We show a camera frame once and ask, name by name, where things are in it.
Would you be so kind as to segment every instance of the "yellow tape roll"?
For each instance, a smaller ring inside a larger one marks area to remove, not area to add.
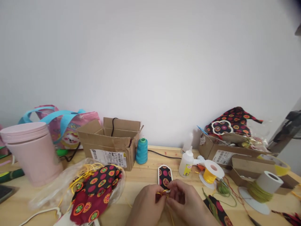
[[[261,154],[257,158],[274,161],[277,176],[284,176],[291,170],[289,165],[272,155]]]

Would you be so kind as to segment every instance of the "pink container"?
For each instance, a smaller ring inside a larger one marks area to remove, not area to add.
[[[33,186],[48,184],[63,171],[46,123],[15,125],[0,134]]]

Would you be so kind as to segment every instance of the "teal thread spool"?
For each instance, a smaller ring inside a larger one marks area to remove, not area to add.
[[[147,162],[147,140],[145,138],[141,138],[138,141],[136,162],[138,164],[144,164]]]

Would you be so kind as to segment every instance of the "blue bag handle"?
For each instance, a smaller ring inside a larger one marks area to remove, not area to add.
[[[61,141],[61,139],[62,139],[69,123],[72,121],[72,119],[81,113],[85,113],[85,111],[83,109],[80,109],[78,112],[73,112],[73,111],[68,111],[68,110],[55,111],[55,112],[45,116],[44,118],[42,118],[40,121],[46,122],[47,124],[49,124],[53,119],[62,115],[61,128],[60,128],[61,135],[56,141],[53,142],[54,144],[57,144]]]
[[[39,108],[35,108],[33,110],[30,110],[30,111],[27,111],[23,117],[19,120],[18,124],[24,124],[24,123],[29,123],[29,122],[32,122],[30,120],[30,116],[31,116],[31,113],[32,112],[41,112],[39,110],[43,110],[43,109],[51,109],[51,110],[54,110],[54,107],[39,107]]]
[[[23,117],[19,120],[18,124],[24,124],[24,123],[30,123],[32,122],[30,120],[30,116],[32,112],[41,112],[40,110],[43,109],[51,109],[54,110],[54,107],[40,107],[40,108],[35,108],[34,110],[30,110],[27,111]],[[69,111],[69,110],[61,110],[61,111],[55,111],[47,116],[45,116],[44,118],[42,118],[40,120],[40,122],[45,122],[46,124],[49,124],[52,120],[54,120],[56,117],[59,117],[62,115],[62,119],[61,119],[61,135],[58,138],[58,140],[54,141],[54,144],[57,144],[61,141],[69,123],[71,122],[71,120],[77,116],[78,114],[81,113],[85,113],[85,111],[83,109],[80,109],[78,112],[73,112],[73,111]]]

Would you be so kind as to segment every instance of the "patterned fabric piece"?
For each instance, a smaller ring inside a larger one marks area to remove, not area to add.
[[[252,119],[260,124],[263,122],[263,120],[258,120],[248,112],[244,111],[242,107],[235,107],[230,109],[229,111],[226,111],[217,119],[213,120],[209,125],[206,126],[206,129],[208,131],[208,134],[211,135],[214,134],[213,129],[217,134],[222,134],[229,133],[231,131],[231,126],[234,133],[250,137],[251,131],[247,127],[247,119]],[[228,125],[227,122],[219,122],[222,120],[228,121],[231,125]]]
[[[281,216],[283,216],[288,222],[290,222],[293,226],[301,226],[301,219],[297,213],[295,213],[295,216],[289,215],[287,213],[281,213],[272,210],[273,213],[277,213]]]
[[[106,210],[112,190],[121,178],[122,172],[118,168],[106,165],[83,182],[79,182],[72,198],[70,220],[81,225],[98,218]]]
[[[167,185],[172,181],[172,172],[167,166],[159,168],[159,185],[164,189],[168,189]]]
[[[213,202],[213,204],[216,207],[216,211],[217,211],[217,214],[218,214],[219,219],[220,219],[220,225],[221,226],[233,226],[231,220],[229,219],[228,215],[224,211],[224,209],[223,209],[222,205],[220,204],[220,202],[211,195],[209,195],[208,198]],[[207,199],[205,199],[204,203],[206,204],[207,208],[212,213],[212,210],[209,206],[209,201]]]

